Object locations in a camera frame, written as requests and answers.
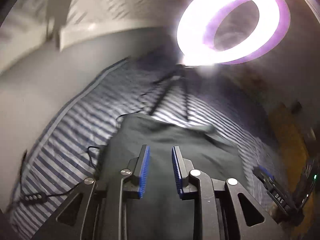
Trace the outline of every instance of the metal screw head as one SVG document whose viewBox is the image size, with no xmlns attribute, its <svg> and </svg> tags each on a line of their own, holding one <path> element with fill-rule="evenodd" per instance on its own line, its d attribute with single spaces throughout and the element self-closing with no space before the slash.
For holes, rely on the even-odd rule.
<svg viewBox="0 0 320 240">
<path fill-rule="evenodd" d="M 234 179 L 234 178 L 228 179 L 227 182 L 228 182 L 230 185 L 232 185 L 232 186 L 238 184 L 238 181 L 237 181 L 236 179 Z"/>
<path fill-rule="evenodd" d="M 129 169 L 123 169 L 122 171 L 120 171 L 120 173 L 123 176 L 127 176 L 131 174 L 131 171 Z"/>
<path fill-rule="evenodd" d="M 190 174 L 192 175 L 192 176 L 199 176 L 200 174 L 201 174 L 201 171 L 199 171 L 199 170 L 191 170 L 190 171 Z"/>
<path fill-rule="evenodd" d="M 86 184 L 86 185 L 90 185 L 90 184 L 92 184 L 94 182 L 94 179 L 93 178 L 86 178 L 85 180 L 84 180 L 84 184 Z"/>
</svg>

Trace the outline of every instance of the black cloth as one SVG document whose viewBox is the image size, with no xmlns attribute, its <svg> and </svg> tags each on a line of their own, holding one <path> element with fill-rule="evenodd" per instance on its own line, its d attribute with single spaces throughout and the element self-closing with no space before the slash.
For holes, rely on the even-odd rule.
<svg viewBox="0 0 320 240">
<path fill-rule="evenodd" d="M 195 169 L 211 178 L 236 178 L 244 187 L 242 160 L 237 147 L 219 136 L 213 127 L 185 129 L 143 114 L 128 114 L 106 148 L 100 180 L 109 179 L 138 157 L 143 144 L 150 146 L 150 165 L 145 194 L 127 203 L 128 238 L 193 238 L 194 201 L 182 201 L 177 193 L 171 149 L 179 146 L 182 156 Z"/>
</svg>

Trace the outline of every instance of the black cable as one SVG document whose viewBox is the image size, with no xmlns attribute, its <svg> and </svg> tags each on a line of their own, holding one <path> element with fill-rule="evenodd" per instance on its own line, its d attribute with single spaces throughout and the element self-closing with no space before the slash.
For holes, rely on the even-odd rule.
<svg viewBox="0 0 320 240">
<path fill-rule="evenodd" d="M 143 110 L 143 108 L 142 108 L 142 109 L 140 109 L 140 110 L 138 110 L 137 112 L 127 113 L 127 114 L 135 114 L 135 113 L 139 113 L 139 112 L 141 112 L 142 110 Z M 116 118 L 116 121 L 118 122 L 118 119 L 119 119 L 120 117 L 123 117 L 123 116 L 125 116 L 125 115 L 127 115 L 127 114 L 121 114 L 121 115 L 119 115 L 119 116 Z"/>
<path fill-rule="evenodd" d="M 87 154 L 89 156 L 89 160 L 90 160 L 90 165 L 92 166 L 92 168 L 96 169 L 96 166 L 93 164 L 92 162 L 92 157 L 91 157 L 91 154 L 90 154 L 90 151 L 89 149 L 90 148 L 95 148 L 95 149 L 99 149 L 99 147 L 97 146 L 89 146 L 88 149 L 87 149 Z M 20 183 L 20 194 L 23 195 L 23 192 L 22 192 L 22 173 L 23 173 L 23 165 L 24 165 L 24 162 L 25 162 L 25 159 L 27 157 L 27 150 L 24 151 L 23 153 L 23 156 L 22 156 L 22 159 L 21 159 L 21 165 L 20 165 L 20 168 L 19 168 L 19 183 Z M 69 194 L 73 189 L 75 189 L 78 185 L 80 184 L 80 182 L 76 185 L 74 185 L 71 189 L 69 189 L 68 191 L 66 192 L 62 192 L 62 193 L 56 193 L 56 194 L 50 194 L 50 195 L 46 195 L 47 197 L 58 197 L 58 196 L 65 196 L 67 194 Z M 16 201 L 11 201 L 11 203 L 8 205 L 8 207 L 6 208 L 6 211 L 5 213 L 9 213 L 12 209 L 14 209 L 15 207 L 17 207 L 17 205 L 21 202 L 21 200 L 16 200 Z"/>
<path fill-rule="evenodd" d="M 92 168 L 96 169 L 97 168 L 96 165 L 94 165 L 93 162 L 92 162 L 92 157 L 91 157 L 91 154 L 90 154 L 91 151 L 89 150 L 90 148 L 94 148 L 94 149 L 100 150 L 100 147 L 98 147 L 98 146 L 89 146 L 87 148 L 87 154 L 89 156 L 90 165 L 91 165 Z"/>
<path fill-rule="evenodd" d="M 69 194 L 72 190 L 74 190 L 79 184 L 80 184 L 80 182 L 79 182 L 78 184 L 75 184 L 71 189 L 69 189 L 69 190 L 66 191 L 66 192 L 47 195 L 47 197 L 65 196 L 65 195 Z"/>
<path fill-rule="evenodd" d="M 23 170 L 23 165 L 27 157 L 27 150 L 24 151 L 22 159 L 21 159 L 21 164 L 19 168 L 19 183 L 20 183 L 20 194 L 22 194 L 22 170 Z"/>
</svg>

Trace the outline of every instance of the glowing ring light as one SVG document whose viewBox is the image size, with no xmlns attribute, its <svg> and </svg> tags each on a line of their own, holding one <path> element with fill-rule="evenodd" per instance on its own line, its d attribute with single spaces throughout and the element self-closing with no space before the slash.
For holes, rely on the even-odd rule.
<svg viewBox="0 0 320 240">
<path fill-rule="evenodd" d="M 228 13 L 245 1 L 248 0 L 193 0 L 191 2 L 182 15 L 177 31 L 178 45 L 185 55 L 186 65 L 243 63 L 262 56 L 283 39 L 290 25 L 290 12 L 285 1 L 252 0 L 258 7 L 259 20 L 249 37 L 224 51 L 209 48 L 204 42 L 208 24 L 214 20 L 217 29 Z"/>
</svg>

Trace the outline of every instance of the blue and white striped fabric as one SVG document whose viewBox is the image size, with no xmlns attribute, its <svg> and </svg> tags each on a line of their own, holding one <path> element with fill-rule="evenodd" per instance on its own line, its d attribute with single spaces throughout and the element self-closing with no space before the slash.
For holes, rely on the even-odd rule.
<svg viewBox="0 0 320 240">
<path fill-rule="evenodd" d="M 158 60 L 141 67 L 139 62 L 124 59 L 108 68 L 70 100 L 52 119 L 31 150 L 22 175 L 25 194 L 44 191 L 48 194 L 69 190 L 91 176 L 85 153 L 90 145 L 102 145 L 117 131 L 116 118 L 121 114 L 148 108 L 155 102 L 164 86 L 151 89 L 151 81 L 169 71 Z M 253 137 L 214 107 L 189 95 L 189 122 L 184 118 L 184 95 L 179 86 L 173 87 L 154 113 L 154 118 L 182 127 L 213 125 L 219 133 L 238 145 L 243 160 L 249 191 L 266 207 L 271 199 L 252 174 L 253 166 L 265 166 L 277 178 L 285 178 L 279 157 L 259 138 Z M 97 162 L 97 152 L 92 157 Z M 66 196 L 51 197 L 45 204 L 19 206 L 12 213 L 12 224 L 22 239 L 30 239 Z"/>
</svg>

